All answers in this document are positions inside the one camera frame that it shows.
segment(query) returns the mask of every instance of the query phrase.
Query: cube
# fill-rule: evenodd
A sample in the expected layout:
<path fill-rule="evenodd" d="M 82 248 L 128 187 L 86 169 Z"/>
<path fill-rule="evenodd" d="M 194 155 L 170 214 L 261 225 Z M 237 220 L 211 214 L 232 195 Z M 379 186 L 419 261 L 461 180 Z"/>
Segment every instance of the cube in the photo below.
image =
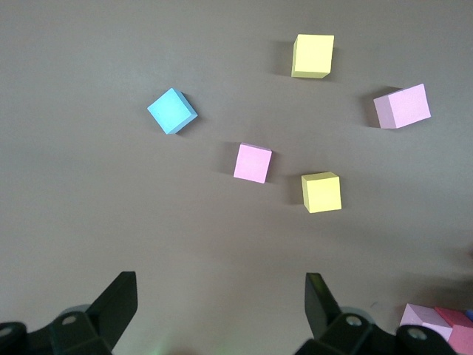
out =
<path fill-rule="evenodd" d="M 261 146 L 241 143 L 234 177 L 257 183 L 265 183 L 272 151 Z"/>
<path fill-rule="evenodd" d="M 449 344 L 458 353 L 473 355 L 473 322 L 460 311 L 435 307 L 435 310 L 452 327 Z"/>
<path fill-rule="evenodd" d="M 318 78 L 332 69 L 333 35 L 298 35 L 294 42 L 292 77 Z"/>
<path fill-rule="evenodd" d="M 407 304 L 401 319 L 401 325 L 422 325 L 439 333 L 447 342 L 452 327 L 433 308 Z"/>
<path fill-rule="evenodd" d="M 332 172 L 302 175 L 302 194 L 309 213 L 341 209 L 340 177 Z"/>
<path fill-rule="evenodd" d="M 381 128 L 401 128 L 430 118 L 423 84 L 375 98 L 374 102 Z"/>
<path fill-rule="evenodd" d="M 197 117 L 197 113 L 181 91 L 174 88 L 166 91 L 151 104 L 148 111 L 167 135 L 178 133 Z"/>

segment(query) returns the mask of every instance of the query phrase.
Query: pink cube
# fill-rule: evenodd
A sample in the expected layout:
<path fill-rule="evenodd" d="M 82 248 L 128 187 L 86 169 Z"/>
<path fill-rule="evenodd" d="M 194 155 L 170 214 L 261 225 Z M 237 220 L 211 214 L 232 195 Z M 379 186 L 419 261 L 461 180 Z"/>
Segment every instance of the pink cube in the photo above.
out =
<path fill-rule="evenodd" d="M 271 153 L 270 149 L 241 143 L 236 159 L 234 177 L 265 183 Z"/>
<path fill-rule="evenodd" d="M 458 353 L 473 355 L 473 322 L 460 311 L 435 307 L 435 310 L 452 327 L 449 344 Z"/>
<path fill-rule="evenodd" d="M 439 333 L 446 341 L 452 333 L 452 327 L 433 308 L 407 304 L 401 325 L 422 325 Z"/>
<path fill-rule="evenodd" d="M 401 128 L 430 118 L 423 84 L 375 98 L 374 102 L 381 128 Z"/>

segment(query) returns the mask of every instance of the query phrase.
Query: yellow block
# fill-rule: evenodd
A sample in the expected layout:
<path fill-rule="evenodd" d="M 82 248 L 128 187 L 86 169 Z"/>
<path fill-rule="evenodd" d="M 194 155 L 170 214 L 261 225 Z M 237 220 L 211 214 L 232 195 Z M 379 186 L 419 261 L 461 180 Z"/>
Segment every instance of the yellow block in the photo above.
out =
<path fill-rule="evenodd" d="M 298 35 L 290 76 L 317 79 L 327 76 L 332 69 L 334 38 L 333 35 Z"/>
<path fill-rule="evenodd" d="M 310 213 L 341 209 L 340 178 L 332 172 L 302 175 L 302 194 Z"/>

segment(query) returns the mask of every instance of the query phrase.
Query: light blue cube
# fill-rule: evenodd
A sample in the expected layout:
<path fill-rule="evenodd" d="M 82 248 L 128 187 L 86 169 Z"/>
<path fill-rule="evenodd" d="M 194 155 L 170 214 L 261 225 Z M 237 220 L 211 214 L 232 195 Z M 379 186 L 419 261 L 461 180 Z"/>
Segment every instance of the light blue cube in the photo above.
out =
<path fill-rule="evenodd" d="M 181 91 L 173 88 L 151 104 L 148 111 L 167 135 L 178 133 L 197 117 L 197 113 Z"/>

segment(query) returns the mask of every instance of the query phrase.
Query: red block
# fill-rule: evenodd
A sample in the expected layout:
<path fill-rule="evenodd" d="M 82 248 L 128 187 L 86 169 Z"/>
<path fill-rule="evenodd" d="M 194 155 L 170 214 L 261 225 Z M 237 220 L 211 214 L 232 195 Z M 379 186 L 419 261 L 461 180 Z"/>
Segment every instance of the red block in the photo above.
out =
<path fill-rule="evenodd" d="M 460 311 L 435 307 L 435 310 L 452 327 L 449 344 L 453 350 L 473 355 L 473 322 Z"/>

